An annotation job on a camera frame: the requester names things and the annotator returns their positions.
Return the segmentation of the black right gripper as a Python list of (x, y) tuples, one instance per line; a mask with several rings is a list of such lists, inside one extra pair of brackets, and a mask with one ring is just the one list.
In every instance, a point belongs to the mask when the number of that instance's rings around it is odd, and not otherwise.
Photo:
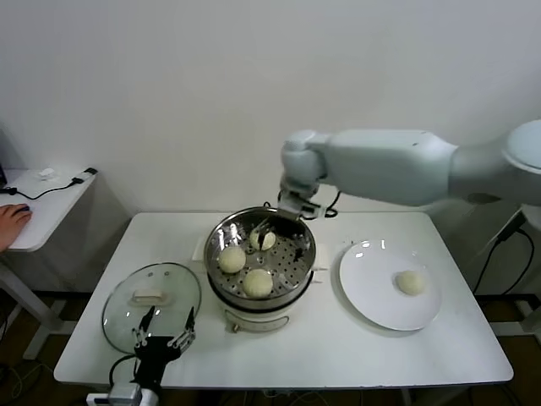
[(275, 245), (275, 234), (282, 237), (293, 237), (295, 243), (294, 260), (303, 257), (305, 251), (305, 226), (299, 221), (283, 217), (277, 212), (271, 212), (267, 223), (260, 224), (252, 230), (252, 246), (256, 250), (269, 250)]

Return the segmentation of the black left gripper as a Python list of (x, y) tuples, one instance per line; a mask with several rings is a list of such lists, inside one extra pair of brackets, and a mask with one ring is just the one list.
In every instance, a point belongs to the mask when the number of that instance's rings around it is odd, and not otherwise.
[(181, 349), (187, 349), (195, 340), (194, 307), (190, 309), (184, 329), (174, 338), (148, 337), (148, 330), (155, 315), (151, 306), (143, 315), (137, 328), (132, 329), (134, 353), (139, 367), (134, 375), (136, 383), (161, 383), (167, 365), (181, 356)]

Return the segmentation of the bare person hand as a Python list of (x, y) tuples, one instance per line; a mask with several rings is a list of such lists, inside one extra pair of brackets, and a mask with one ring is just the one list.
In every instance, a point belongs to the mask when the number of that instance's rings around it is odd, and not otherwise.
[(4, 252), (18, 238), (32, 217), (32, 211), (25, 204), (0, 207), (0, 250)]

